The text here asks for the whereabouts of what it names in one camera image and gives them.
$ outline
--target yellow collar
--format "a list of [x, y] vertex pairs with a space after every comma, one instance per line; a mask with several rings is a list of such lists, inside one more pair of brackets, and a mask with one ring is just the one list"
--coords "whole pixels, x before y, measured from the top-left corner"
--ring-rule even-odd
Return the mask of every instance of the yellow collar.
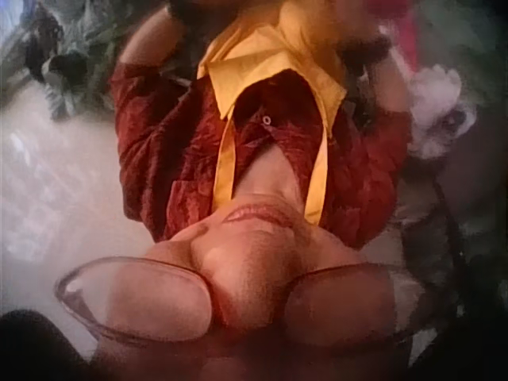
[[308, 222], [318, 225], [321, 220], [328, 174], [327, 137], [332, 135], [346, 91], [340, 85], [344, 70], [333, 45], [313, 41], [315, 32], [308, 33], [304, 28], [308, 25], [302, 19], [305, 14], [295, 0], [245, 11], [213, 41], [199, 65], [198, 77], [210, 76], [221, 118], [228, 120], [219, 149], [213, 210], [233, 196], [233, 111], [238, 97], [254, 83], [291, 69], [309, 83], [323, 124], [305, 208]]

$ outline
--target white floor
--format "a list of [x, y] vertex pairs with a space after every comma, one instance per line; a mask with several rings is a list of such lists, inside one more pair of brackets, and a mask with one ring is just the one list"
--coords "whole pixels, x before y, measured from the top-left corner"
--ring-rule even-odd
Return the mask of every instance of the white floor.
[[28, 85], [0, 113], [0, 309], [38, 310], [84, 355], [86, 330], [53, 296], [55, 281], [103, 256], [139, 256], [151, 238], [122, 213], [112, 120], [49, 118], [41, 88]]

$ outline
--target woman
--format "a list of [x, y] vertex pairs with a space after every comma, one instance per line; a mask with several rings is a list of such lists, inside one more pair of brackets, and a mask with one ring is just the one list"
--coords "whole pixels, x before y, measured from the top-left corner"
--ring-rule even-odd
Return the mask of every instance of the woman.
[[[248, 333], [274, 321], [295, 279], [365, 261], [357, 250], [394, 209], [410, 116], [389, 44], [361, 1], [242, 5], [187, 92], [160, 76], [183, 21], [232, 2], [158, 11], [126, 46], [111, 86], [125, 214], [157, 242], [145, 257], [197, 274], [222, 326]], [[337, 44], [355, 48], [371, 79], [377, 110], [365, 135], [343, 105]], [[365, 294], [375, 294], [372, 282]], [[350, 323], [369, 324], [357, 317]], [[305, 330], [304, 321], [295, 324]], [[327, 335], [303, 336], [322, 344]]]

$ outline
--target mouth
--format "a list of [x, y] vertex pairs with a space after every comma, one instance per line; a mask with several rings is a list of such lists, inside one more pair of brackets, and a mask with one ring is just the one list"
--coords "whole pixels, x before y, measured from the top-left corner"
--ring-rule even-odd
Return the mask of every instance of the mouth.
[[293, 229], [293, 221], [283, 212], [269, 204], [248, 204], [235, 209], [224, 222], [245, 221], [257, 218], [283, 228]]

